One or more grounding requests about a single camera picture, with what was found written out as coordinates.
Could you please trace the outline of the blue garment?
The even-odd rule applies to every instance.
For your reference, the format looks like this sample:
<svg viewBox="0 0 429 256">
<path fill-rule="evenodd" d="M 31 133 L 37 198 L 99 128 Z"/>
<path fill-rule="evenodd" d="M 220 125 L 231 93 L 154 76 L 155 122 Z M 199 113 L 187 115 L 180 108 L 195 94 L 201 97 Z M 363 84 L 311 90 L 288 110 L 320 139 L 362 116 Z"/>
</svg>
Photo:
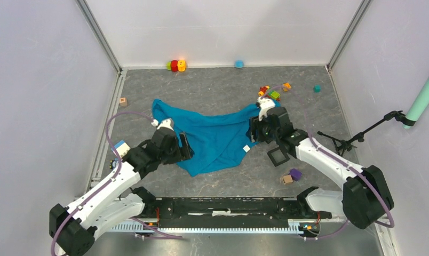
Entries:
<svg viewBox="0 0 429 256">
<path fill-rule="evenodd" d="M 238 112 L 204 116 L 194 111 L 173 107 L 162 100 L 152 103 L 152 115 L 158 120 L 173 120 L 176 133 L 185 133 L 194 152 L 191 159 L 177 165 L 194 177 L 239 166 L 257 142 L 247 137 L 249 119 L 259 115 L 260 108 L 249 104 Z"/>
</svg>

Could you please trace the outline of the black square display box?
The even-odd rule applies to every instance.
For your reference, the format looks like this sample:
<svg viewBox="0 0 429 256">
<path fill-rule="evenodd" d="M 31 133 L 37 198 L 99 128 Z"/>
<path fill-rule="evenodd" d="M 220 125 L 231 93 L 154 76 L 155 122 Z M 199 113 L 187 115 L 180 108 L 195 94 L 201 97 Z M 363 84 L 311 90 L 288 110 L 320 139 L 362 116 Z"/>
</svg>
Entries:
<svg viewBox="0 0 429 256">
<path fill-rule="evenodd" d="M 277 147 L 268 151 L 267 155 L 275 167 L 280 166 L 290 160 L 288 151 L 281 147 Z"/>
</svg>

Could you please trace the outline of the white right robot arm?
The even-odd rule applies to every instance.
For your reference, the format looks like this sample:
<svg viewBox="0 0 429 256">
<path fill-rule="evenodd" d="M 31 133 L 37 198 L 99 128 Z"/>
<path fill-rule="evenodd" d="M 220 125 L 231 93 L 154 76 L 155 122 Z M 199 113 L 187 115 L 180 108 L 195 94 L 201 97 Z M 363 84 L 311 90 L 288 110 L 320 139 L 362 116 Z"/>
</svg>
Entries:
<svg viewBox="0 0 429 256">
<path fill-rule="evenodd" d="M 293 157 L 314 167 L 339 187 L 339 191 L 313 187 L 304 192 L 296 204 L 300 216 L 309 218 L 321 211 L 344 216 L 360 229 L 373 223 L 387 228 L 395 226 L 391 214 L 394 201 L 381 169 L 348 161 L 310 133 L 294 128 L 284 107 L 268 107 L 250 118 L 247 137 L 252 142 L 276 143 L 276 148 L 267 153 L 274 166 Z"/>
</svg>

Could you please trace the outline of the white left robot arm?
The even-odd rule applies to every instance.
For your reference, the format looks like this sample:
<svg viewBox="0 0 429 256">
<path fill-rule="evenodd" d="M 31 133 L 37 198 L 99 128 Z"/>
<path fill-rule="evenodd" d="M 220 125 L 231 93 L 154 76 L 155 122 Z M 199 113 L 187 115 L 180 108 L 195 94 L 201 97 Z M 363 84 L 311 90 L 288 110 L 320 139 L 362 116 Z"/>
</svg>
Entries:
<svg viewBox="0 0 429 256">
<path fill-rule="evenodd" d="M 105 232 L 131 217 L 150 217 L 156 203 L 143 188 L 116 202 L 124 191 L 160 165 L 179 163 L 194 155 L 186 134 L 159 125 L 151 139 L 134 148 L 116 145 L 118 163 L 112 172 L 79 199 L 50 210 L 51 254 L 84 255 Z"/>
</svg>

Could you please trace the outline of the colourful toy brick car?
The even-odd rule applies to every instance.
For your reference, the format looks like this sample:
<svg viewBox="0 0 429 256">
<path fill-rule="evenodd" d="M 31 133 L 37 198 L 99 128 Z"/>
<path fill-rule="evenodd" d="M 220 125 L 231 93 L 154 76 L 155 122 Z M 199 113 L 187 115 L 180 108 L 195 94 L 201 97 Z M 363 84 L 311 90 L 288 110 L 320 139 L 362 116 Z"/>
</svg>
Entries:
<svg viewBox="0 0 429 256">
<path fill-rule="evenodd" d="M 280 93 L 277 90 L 271 89 L 269 86 L 262 86 L 258 92 L 259 97 L 265 97 L 274 101 L 280 102 Z"/>
</svg>

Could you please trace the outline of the wooden cube near purple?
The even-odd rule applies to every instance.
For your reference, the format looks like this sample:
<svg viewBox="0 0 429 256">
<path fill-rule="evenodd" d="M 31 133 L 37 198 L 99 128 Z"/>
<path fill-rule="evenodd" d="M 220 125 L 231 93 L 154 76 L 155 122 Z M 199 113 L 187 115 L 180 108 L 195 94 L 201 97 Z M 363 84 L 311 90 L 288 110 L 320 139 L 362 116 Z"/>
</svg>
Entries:
<svg viewBox="0 0 429 256">
<path fill-rule="evenodd" d="M 293 177 L 292 177 L 291 175 L 284 175 L 284 176 L 282 177 L 282 182 L 283 182 L 283 184 L 285 184 L 285 185 L 290 184 L 290 183 L 293 183 Z"/>
</svg>

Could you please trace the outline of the purple toy block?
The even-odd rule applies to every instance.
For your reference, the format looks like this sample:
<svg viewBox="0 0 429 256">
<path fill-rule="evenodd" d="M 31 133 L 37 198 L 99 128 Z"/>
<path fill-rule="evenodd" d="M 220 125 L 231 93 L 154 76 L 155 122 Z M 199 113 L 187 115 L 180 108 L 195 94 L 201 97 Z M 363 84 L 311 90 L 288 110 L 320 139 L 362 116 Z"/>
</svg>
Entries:
<svg viewBox="0 0 429 256">
<path fill-rule="evenodd" d="M 292 177 L 293 181 L 299 181 L 302 178 L 302 172 L 298 169 L 291 169 L 289 171 L 290 176 Z"/>
</svg>

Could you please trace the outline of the orange toy brick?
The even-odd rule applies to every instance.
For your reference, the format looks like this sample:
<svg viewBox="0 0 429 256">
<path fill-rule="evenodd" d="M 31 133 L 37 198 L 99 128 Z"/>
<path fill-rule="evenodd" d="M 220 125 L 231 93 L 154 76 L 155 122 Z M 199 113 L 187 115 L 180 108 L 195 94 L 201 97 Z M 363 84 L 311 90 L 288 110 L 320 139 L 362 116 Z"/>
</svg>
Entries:
<svg viewBox="0 0 429 256">
<path fill-rule="evenodd" d="M 282 84 L 282 91 L 289 92 L 291 90 L 291 85 L 289 83 Z"/>
</svg>

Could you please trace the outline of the white blue toy block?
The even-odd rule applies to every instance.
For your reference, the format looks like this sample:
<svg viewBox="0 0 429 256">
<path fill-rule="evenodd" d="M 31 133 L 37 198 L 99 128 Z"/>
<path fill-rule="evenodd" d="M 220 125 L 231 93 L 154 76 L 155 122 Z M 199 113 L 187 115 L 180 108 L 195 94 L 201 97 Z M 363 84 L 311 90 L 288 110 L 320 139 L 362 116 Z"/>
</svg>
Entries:
<svg viewBox="0 0 429 256">
<path fill-rule="evenodd" d="M 123 158 L 131 149 L 131 147 L 124 140 L 121 140 L 115 144 L 114 148 L 118 152 L 120 158 Z"/>
</svg>

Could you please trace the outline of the teal small cube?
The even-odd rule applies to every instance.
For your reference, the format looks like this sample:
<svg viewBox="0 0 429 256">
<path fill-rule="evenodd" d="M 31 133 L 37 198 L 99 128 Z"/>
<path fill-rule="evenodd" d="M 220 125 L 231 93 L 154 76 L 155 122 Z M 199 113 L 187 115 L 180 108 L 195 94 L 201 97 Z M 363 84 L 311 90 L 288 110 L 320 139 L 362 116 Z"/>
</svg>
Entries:
<svg viewBox="0 0 429 256">
<path fill-rule="evenodd" d="M 319 85 L 316 85 L 316 86 L 313 87 L 313 91 L 315 93 L 319 93 L 319 92 L 321 92 L 321 87 Z"/>
</svg>

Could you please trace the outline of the wooden cube left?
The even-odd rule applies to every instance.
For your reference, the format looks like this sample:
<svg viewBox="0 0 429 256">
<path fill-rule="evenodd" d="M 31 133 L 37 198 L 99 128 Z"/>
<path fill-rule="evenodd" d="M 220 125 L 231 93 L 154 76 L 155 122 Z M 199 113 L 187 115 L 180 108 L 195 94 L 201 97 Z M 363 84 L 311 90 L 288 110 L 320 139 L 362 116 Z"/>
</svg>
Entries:
<svg viewBox="0 0 429 256">
<path fill-rule="evenodd" d="M 128 100 L 126 97 L 121 97 L 119 100 L 119 105 L 122 107 L 128 106 Z"/>
</svg>

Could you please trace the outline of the black mini tripod stand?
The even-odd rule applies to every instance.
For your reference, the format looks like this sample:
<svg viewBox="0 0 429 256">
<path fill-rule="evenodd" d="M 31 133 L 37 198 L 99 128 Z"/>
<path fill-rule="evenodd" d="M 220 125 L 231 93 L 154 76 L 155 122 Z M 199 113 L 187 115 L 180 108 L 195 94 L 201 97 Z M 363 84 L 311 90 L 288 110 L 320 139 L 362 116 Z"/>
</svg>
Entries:
<svg viewBox="0 0 429 256">
<path fill-rule="evenodd" d="M 367 129 L 361 132 L 358 132 L 356 135 L 352 136 L 348 140 L 341 140 L 341 139 L 332 137 L 328 134 L 325 134 L 321 131 L 317 131 L 317 134 L 320 136 L 329 138 L 335 147 L 336 154 L 339 156 L 343 156 L 345 152 L 351 151 L 352 149 L 356 148 L 356 146 L 353 145 L 354 142 L 358 142 L 358 143 L 364 142 L 365 141 L 364 136 L 366 133 L 370 132 L 371 130 L 383 124 L 384 122 L 390 121 L 392 119 L 395 119 L 397 122 L 400 122 L 409 127 L 412 127 L 415 124 L 415 121 L 411 121 L 408 118 L 406 118 L 406 114 L 404 114 L 401 110 L 399 111 L 393 110 L 387 113 L 386 115 L 384 115 L 381 120 L 377 121 L 375 124 L 368 127 Z"/>
</svg>

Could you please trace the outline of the red orange green toy stack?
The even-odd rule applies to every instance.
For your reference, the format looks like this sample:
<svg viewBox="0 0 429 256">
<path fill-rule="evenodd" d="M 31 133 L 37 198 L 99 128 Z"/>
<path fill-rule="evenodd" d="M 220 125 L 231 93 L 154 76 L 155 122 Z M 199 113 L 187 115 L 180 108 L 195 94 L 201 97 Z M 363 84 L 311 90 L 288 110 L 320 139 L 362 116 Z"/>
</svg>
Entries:
<svg viewBox="0 0 429 256">
<path fill-rule="evenodd" d="M 171 60 L 166 63 L 166 69 L 172 72 L 184 72 L 187 68 L 186 60 Z"/>
</svg>

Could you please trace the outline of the mint green tube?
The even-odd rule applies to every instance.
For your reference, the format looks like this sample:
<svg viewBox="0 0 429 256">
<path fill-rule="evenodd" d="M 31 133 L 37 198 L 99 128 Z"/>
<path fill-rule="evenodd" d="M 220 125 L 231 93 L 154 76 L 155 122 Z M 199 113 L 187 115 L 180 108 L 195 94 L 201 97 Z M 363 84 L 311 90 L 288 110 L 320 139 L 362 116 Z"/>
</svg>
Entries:
<svg viewBox="0 0 429 256">
<path fill-rule="evenodd" d="M 409 111 L 406 114 L 406 123 L 404 123 L 403 128 L 409 129 L 415 125 L 419 120 L 422 113 L 429 105 L 429 77 L 426 80 L 424 86 L 420 90 L 418 96 L 411 105 Z"/>
</svg>

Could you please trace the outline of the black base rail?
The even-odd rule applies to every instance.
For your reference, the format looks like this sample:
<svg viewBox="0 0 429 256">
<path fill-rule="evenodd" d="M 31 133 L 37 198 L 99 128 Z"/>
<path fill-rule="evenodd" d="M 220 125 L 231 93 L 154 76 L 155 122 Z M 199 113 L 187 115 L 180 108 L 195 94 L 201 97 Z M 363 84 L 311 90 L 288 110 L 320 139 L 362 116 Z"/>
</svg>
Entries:
<svg viewBox="0 0 429 256">
<path fill-rule="evenodd" d="M 131 190 L 145 202 L 138 215 L 160 228 L 284 228 L 288 220 L 330 219 L 297 197 L 155 197 L 144 187 Z"/>
</svg>

